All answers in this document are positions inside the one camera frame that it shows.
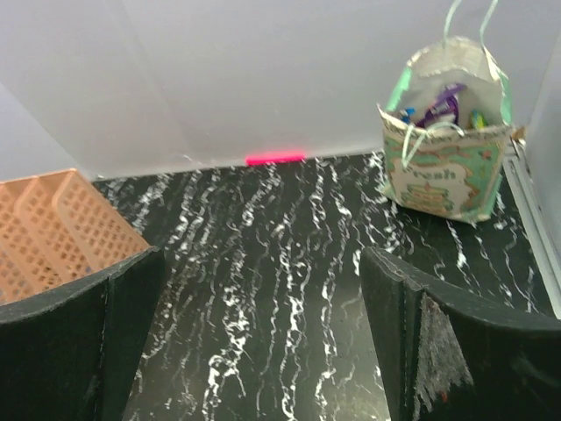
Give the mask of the purple Fox's candy packet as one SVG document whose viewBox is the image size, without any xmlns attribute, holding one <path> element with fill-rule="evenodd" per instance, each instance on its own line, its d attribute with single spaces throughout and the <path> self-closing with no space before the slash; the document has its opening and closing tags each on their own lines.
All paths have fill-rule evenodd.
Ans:
<svg viewBox="0 0 561 421">
<path fill-rule="evenodd" d="M 415 123 L 417 127 L 428 129 L 436 123 L 453 123 L 459 118 L 459 94 L 466 88 L 463 83 L 444 85 L 432 104 L 426 109 L 423 117 Z"/>
</svg>

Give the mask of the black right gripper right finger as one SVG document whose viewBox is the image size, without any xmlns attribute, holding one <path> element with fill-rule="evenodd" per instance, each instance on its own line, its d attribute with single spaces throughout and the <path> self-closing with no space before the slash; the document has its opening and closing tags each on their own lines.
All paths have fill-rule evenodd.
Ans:
<svg viewBox="0 0 561 421">
<path fill-rule="evenodd" d="M 557 420 L 560 322 L 490 301 L 378 247 L 359 273 L 394 420 Z"/>
</svg>

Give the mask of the blue chocolate snack packet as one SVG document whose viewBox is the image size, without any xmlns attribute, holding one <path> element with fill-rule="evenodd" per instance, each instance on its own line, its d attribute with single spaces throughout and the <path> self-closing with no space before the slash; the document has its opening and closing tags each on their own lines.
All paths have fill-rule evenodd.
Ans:
<svg viewBox="0 0 561 421">
<path fill-rule="evenodd" d="M 413 107 L 408 107 L 400 110 L 398 112 L 400 120 L 407 125 L 414 125 L 413 116 L 415 115 L 415 109 Z"/>
</svg>

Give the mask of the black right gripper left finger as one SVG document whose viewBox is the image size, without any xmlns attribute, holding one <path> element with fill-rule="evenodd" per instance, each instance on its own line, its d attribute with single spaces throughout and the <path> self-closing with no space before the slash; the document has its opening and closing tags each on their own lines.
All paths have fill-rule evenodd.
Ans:
<svg viewBox="0 0 561 421">
<path fill-rule="evenodd" d="M 1 308 L 3 420 L 120 420 L 166 258 L 142 253 Z"/>
</svg>

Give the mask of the green illustrated paper gift bag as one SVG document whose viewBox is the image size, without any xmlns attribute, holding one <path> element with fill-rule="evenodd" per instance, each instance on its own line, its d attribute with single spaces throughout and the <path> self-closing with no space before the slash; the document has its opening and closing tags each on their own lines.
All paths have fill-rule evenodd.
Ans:
<svg viewBox="0 0 561 421">
<path fill-rule="evenodd" d="M 441 41 L 410 57 L 386 106 L 382 123 L 386 183 L 383 193 L 398 205 L 464 223 L 491 217 L 504 153 L 513 132 L 512 98 L 507 75 L 486 48 L 486 26 L 497 3 L 491 2 L 477 41 L 449 34 L 459 7 L 453 2 Z M 419 121 L 444 85 L 463 83 L 458 123 L 428 129 L 403 123 L 398 112 L 413 107 Z M 470 130 L 472 110 L 487 127 Z"/>
</svg>

